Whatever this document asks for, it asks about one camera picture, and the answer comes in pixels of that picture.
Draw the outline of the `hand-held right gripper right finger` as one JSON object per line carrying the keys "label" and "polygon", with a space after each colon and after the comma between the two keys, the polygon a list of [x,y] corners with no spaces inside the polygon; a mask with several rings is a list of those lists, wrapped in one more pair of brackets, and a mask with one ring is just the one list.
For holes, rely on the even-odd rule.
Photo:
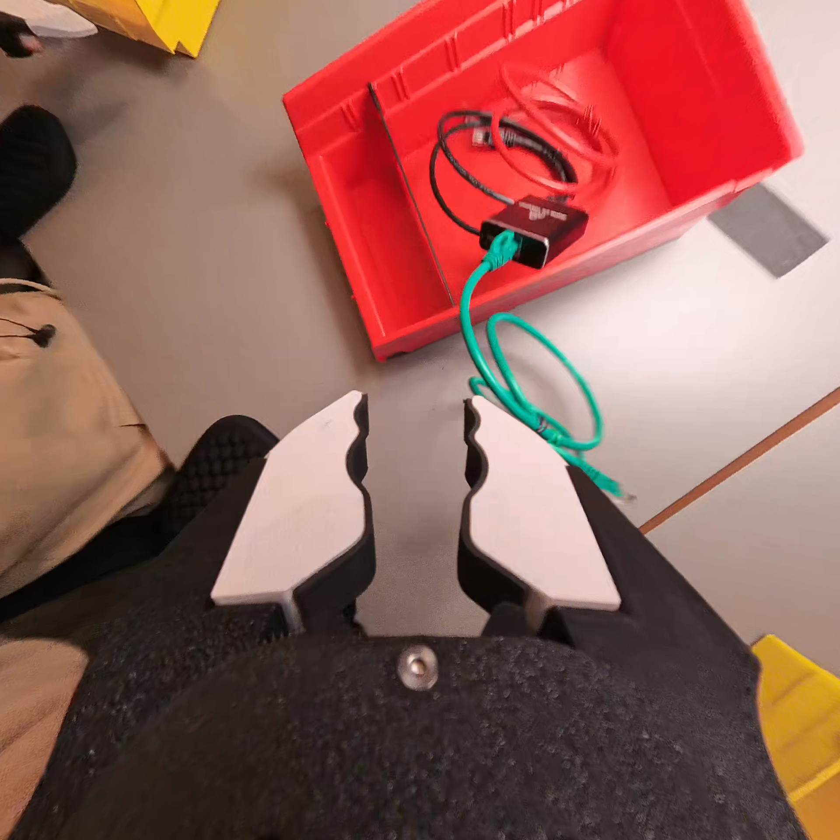
{"label": "hand-held right gripper right finger", "polygon": [[533,631],[554,609],[618,613],[622,598],[565,461],[482,396],[465,402],[465,444],[463,593],[487,613],[521,608]]}

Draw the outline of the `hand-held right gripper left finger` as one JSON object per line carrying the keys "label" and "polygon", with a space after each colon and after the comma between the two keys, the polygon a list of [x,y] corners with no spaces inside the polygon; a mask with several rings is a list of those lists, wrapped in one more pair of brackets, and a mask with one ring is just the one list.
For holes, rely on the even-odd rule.
{"label": "hand-held right gripper left finger", "polygon": [[351,634],[375,577],[364,487],[368,395],[351,391],[268,453],[211,590],[216,607],[274,606],[287,634]]}

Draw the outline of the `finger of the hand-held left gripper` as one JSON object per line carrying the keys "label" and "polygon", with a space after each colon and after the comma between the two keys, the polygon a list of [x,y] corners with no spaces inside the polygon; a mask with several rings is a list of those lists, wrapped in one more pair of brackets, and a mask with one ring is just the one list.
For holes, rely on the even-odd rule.
{"label": "finger of the hand-held left gripper", "polygon": [[98,27],[62,5],[27,5],[26,24],[39,39],[84,39]]}

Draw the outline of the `black ethernet adapter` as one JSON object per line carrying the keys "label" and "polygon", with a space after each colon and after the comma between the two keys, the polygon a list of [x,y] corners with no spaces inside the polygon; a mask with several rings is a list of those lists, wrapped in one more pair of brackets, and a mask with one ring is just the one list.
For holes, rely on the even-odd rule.
{"label": "black ethernet adapter", "polygon": [[559,198],[525,196],[479,228],[479,246],[506,261],[540,270],[582,238],[589,214]]}

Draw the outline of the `red plastic bin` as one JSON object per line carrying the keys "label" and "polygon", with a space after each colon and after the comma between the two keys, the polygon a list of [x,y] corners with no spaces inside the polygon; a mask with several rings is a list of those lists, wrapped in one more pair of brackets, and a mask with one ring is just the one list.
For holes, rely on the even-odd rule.
{"label": "red plastic bin", "polygon": [[[576,203],[583,236],[541,270],[486,278],[480,319],[685,233],[802,154],[802,137],[744,2],[422,2],[283,98],[378,361],[459,330],[483,255],[435,201],[428,163],[449,111],[502,111],[520,88],[568,90],[612,135],[609,192]],[[372,81],[455,307],[413,214]]]}

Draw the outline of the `person's beige hoodie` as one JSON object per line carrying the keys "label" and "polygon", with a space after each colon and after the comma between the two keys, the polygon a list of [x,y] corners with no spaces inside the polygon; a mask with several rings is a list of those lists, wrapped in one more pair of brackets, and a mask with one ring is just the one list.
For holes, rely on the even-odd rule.
{"label": "person's beige hoodie", "polygon": [[[170,468],[56,290],[2,278],[1,595],[42,579],[163,491]],[[1,828],[38,787],[88,655],[2,638]]]}

